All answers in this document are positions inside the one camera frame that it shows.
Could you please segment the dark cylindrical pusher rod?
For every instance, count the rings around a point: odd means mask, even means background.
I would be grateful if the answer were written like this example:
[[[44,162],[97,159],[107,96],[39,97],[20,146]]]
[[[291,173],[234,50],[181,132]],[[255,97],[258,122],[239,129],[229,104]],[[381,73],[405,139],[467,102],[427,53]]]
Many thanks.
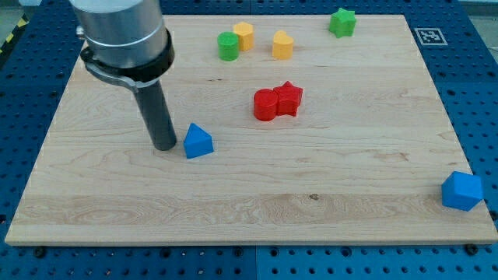
[[[138,87],[134,96],[154,147],[172,149],[177,137],[160,81]]]

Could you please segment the black clamp ring mount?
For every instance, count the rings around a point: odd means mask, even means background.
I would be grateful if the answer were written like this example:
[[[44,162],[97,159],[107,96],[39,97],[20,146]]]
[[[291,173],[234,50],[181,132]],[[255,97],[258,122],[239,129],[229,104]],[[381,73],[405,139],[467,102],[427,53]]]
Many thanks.
[[[100,81],[138,92],[158,82],[160,76],[166,73],[174,62],[175,52],[172,36],[167,28],[164,28],[163,31],[167,35],[164,49],[157,57],[144,65],[134,68],[109,66],[99,61],[90,47],[81,51],[80,58],[84,62],[86,70]]]

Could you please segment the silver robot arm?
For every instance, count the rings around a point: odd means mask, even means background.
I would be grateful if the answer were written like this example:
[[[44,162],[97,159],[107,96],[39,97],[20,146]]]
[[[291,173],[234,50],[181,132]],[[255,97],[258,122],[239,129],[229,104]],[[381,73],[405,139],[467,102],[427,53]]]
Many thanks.
[[[70,0],[87,43],[80,54],[99,80],[132,91],[156,149],[172,149],[177,137],[160,84],[174,62],[171,34],[157,0]]]

